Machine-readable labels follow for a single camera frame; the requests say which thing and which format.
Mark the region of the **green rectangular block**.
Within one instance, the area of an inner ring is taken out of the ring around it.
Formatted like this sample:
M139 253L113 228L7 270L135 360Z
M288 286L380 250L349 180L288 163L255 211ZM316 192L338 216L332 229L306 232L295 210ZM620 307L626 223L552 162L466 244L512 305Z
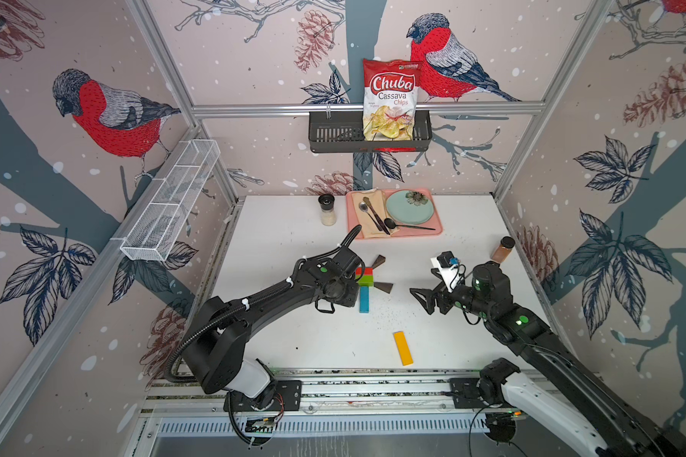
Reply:
M360 287L373 287L375 280L372 275L364 275L358 280Z

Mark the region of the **teal long block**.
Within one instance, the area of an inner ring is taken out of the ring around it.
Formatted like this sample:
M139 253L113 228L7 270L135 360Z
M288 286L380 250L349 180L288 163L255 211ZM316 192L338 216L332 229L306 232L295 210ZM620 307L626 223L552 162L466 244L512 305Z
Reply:
M367 314L370 312L370 288L361 287L359 289L359 312Z

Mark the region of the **brown triangle block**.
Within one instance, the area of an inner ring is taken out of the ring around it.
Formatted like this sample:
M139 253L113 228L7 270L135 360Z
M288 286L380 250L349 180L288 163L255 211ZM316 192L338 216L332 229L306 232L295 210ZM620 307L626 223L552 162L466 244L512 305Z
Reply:
M394 285L392 283L386 282L375 282L373 283L373 287L375 289L378 289L379 291L383 291L384 293L390 294L392 292Z
M375 270L376 268L380 267L386 262L386 257L383 255L379 255L375 261L373 261L373 264L371 265L371 269Z

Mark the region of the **yellow long block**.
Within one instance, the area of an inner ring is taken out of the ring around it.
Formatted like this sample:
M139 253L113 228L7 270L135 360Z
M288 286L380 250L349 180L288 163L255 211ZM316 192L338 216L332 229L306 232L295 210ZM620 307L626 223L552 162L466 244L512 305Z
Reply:
M413 356L404 332L397 331L393 334L393 337L394 343L396 344L397 353L399 355L402 365L404 365L404 367L413 365Z

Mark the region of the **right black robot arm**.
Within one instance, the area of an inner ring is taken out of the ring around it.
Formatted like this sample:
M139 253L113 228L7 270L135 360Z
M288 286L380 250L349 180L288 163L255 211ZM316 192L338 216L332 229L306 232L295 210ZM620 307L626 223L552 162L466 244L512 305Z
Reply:
M661 427L611 391L535 312L516 304L509 277L488 261L466 276L436 264L434 289L410 290L428 313L459 308L480 318L495 341L543 375L554 396L514 363L499 358L479 372L478 390L487 406L510 405L525 412L580 456L686 456L686 437Z

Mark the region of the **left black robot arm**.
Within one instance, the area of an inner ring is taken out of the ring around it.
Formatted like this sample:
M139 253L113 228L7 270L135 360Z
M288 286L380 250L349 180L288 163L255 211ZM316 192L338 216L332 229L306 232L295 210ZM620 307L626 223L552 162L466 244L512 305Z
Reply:
M263 409L276 399L276 379L260 361L245 356L259 331L298 308L324 314L352 308L366 265L350 249L362 226L352 228L331 251L295 262L285 280L263 291L225 302L215 296L200 306L183 340L168 357L163 377L173 384L198 382L207 394L241 394Z

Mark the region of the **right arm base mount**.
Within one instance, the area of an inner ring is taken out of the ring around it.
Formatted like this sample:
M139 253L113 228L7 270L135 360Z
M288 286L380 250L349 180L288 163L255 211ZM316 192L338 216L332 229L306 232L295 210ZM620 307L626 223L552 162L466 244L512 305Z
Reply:
M479 377L455 377L448 383L455 409L481 409L489 406L480 389Z

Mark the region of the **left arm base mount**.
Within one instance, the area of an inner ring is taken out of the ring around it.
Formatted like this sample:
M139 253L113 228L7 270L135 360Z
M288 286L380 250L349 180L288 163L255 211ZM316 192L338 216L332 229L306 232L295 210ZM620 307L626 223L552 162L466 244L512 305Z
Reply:
M223 411L232 409L239 412L288 412L299 411L302 397L300 380L274 380L257 397L248 397L242 392L231 390L227 393Z

